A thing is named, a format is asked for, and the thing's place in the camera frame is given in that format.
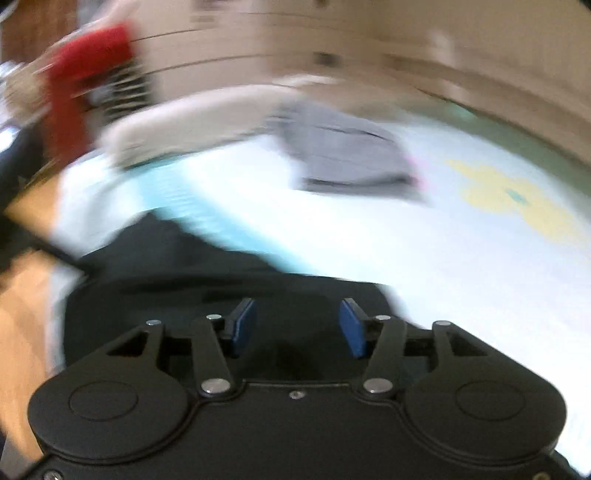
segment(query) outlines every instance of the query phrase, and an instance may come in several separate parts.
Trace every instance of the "metal screw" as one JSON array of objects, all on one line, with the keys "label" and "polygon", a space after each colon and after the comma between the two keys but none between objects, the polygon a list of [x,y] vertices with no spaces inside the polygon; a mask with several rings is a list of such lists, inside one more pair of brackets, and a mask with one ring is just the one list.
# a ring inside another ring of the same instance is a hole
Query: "metal screw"
[{"label": "metal screw", "polygon": [[55,470],[48,470],[43,475],[43,480],[64,480],[60,472],[56,472]]},{"label": "metal screw", "polygon": [[201,388],[210,395],[219,395],[230,390],[230,382],[225,378],[209,378],[201,383]]},{"label": "metal screw", "polygon": [[394,385],[386,378],[370,378],[363,382],[363,388],[369,393],[386,393],[392,390]]},{"label": "metal screw", "polygon": [[306,392],[302,392],[302,390],[294,390],[290,392],[290,398],[292,400],[301,400],[306,396]]}]

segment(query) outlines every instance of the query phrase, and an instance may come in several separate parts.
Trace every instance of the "wooden floor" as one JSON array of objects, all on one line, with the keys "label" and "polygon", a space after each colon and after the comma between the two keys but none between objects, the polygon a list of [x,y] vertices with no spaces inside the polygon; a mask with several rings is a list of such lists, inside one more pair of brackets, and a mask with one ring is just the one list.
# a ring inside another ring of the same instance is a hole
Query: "wooden floor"
[{"label": "wooden floor", "polygon": [[[58,178],[32,187],[7,210],[14,220],[47,236],[56,212]],[[31,394],[45,380],[45,323],[52,260],[40,252],[17,258],[0,293],[0,423],[29,460],[41,456],[27,422]]]}]

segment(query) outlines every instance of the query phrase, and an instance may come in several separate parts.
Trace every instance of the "gray cloth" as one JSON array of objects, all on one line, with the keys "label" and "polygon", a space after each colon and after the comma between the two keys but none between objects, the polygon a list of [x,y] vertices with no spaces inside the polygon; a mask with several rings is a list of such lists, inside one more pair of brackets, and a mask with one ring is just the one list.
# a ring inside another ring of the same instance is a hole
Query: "gray cloth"
[{"label": "gray cloth", "polygon": [[302,100],[283,106],[268,126],[306,165],[306,190],[384,194],[414,182],[394,136],[369,120]]}]

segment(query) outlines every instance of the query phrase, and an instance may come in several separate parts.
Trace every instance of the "folded cloth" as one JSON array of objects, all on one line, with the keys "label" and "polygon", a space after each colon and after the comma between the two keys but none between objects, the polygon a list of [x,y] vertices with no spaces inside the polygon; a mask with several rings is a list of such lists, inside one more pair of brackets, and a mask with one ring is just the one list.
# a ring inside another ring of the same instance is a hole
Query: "folded cloth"
[{"label": "folded cloth", "polygon": [[74,98],[91,83],[132,58],[126,25],[89,32],[57,49],[47,69],[50,100],[48,140],[57,161],[68,164],[90,148],[82,107]]},{"label": "folded cloth", "polygon": [[[168,331],[187,334],[196,316],[228,314],[251,297],[257,326],[244,354],[228,359],[236,378],[345,381],[366,364],[349,352],[339,326],[340,302],[352,297],[370,316],[395,314],[374,284],[283,273],[152,213],[84,259],[96,270],[67,299],[68,365],[147,320],[160,319]],[[179,379],[191,381],[189,369],[186,374]]]},{"label": "folded cloth", "polygon": [[413,183],[394,136],[369,120],[301,100],[284,105],[268,126],[306,165],[306,190],[371,194]]},{"label": "folded cloth", "polygon": [[195,93],[127,116],[105,129],[100,146],[128,168],[162,155],[212,148],[263,129],[283,103],[301,96],[276,85],[240,85]]}]

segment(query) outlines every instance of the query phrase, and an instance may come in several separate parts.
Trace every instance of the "circular cover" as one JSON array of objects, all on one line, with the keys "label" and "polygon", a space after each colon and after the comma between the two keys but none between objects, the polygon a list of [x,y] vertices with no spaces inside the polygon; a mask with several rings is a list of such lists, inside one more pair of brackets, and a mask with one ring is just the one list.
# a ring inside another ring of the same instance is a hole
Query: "circular cover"
[{"label": "circular cover", "polygon": [[49,380],[29,403],[31,428],[58,454],[90,463],[134,458],[184,420],[185,389],[149,362],[104,356],[92,365]]},{"label": "circular cover", "polygon": [[407,391],[404,407],[436,448],[481,464],[551,449],[566,421],[564,400],[552,385],[502,363],[438,368]]}]

